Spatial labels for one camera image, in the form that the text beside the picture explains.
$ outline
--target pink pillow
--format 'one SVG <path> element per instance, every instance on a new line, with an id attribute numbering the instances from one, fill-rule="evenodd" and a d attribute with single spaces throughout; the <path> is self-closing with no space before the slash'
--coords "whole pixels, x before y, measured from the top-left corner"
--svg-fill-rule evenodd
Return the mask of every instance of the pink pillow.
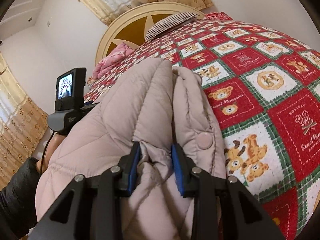
<path id="1" fill-rule="evenodd" d="M 98 78 L 101 78 L 107 72 L 112 70 L 116 66 L 116 63 L 128 57 L 132 52 L 134 52 L 134 50 L 125 43 L 122 42 L 119 44 L 110 53 L 110 55 L 100 60 L 100 62 L 96 65 L 92 73 L 93 80 L 95 81 Z"/>

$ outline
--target black jacket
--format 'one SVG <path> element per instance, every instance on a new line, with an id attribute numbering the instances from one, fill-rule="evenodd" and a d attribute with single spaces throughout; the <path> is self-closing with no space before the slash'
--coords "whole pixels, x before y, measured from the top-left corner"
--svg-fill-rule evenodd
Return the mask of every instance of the black jacket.
<path id="1" fill-rule="evenodd" d="M 0 239 L 16 240 L 37 223 L 35 196 L 40 175 L 36 158 L 28 158 L 0 192 Z"/>

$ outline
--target pink blanket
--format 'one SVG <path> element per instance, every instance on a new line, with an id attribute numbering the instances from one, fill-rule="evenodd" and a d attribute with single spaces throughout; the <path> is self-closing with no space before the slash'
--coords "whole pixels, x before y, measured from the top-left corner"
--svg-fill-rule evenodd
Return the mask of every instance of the pink blanket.
<path id="1" fill-rule="evenodd" d="M 208 13 L 205 15 L 204 19 L 233 21 L 233 19 L 229 15 L 225 14 L 224 12 Z"/>
<path id="2" fill-rule="evenodd" d="M 133 49 L 131 49 L 129 46 L 127 46 L 124 43 L 119 44 L 111 53 L 110 55 L 106 56 L 100 62 L 96 65 L 96 67 L 93 70 L 93 80 L 97 80 L 101 77 L 103 77 L 106 73 L 108 73 L 110 70 L 112 70 L 116 64 L 123 60 L 124 58 L 128 57 L 132 52 L 134 52 Z"/>

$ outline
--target cream headboard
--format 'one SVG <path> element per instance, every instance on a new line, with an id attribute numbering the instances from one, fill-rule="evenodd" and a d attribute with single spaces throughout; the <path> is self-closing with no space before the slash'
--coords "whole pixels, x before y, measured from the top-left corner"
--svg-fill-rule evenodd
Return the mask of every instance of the cream headboard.
<path id="1" fill-rule="evenodd" d="M 96 64 L 122 42 L 133 49 L 138 48 L 144 43 L 146 33 L 155 23 L 179 12 L 198 13 L 199 19 L 204 17 L 201 11 L 174 2 L 148 3 L 122 14 L 103 35 L 96 54 Z"/>

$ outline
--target metal pin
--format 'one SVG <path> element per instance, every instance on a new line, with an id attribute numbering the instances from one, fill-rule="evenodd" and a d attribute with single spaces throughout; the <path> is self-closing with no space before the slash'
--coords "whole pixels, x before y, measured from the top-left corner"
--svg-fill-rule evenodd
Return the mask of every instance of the metal pin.
<path id="1" fill-rule="evenodd" d="M 230 183 L 236 183 L 238 181 L 237 177 L 235 177 L 235 176 L 229 176 L 228 180 Z"/>
<path id="2" fill-rule="evenodd" d="M 84 179 L 84 176 L 82 174 L 78 174 L 77 176 L 75 176 L 75 181 L 76 182 L 80 182 Z"/>
<path id="3" fill-rule="evenodd" d="M 202 169 L 199 168 L 199 167 L 193 167 L 191 171 L 192 171 L 194 174 L 199 174 L 199 173 L 202 171 Z"/>
<path id="4" fill-rule="evenodd" d="M 120 169 L 119 166 L 113 166 L 113 167 L 111 168 L 111 172 L 112 172 L 112 173 L 118 173 L 120 170 L 121 170 L 121 169 Z"/>

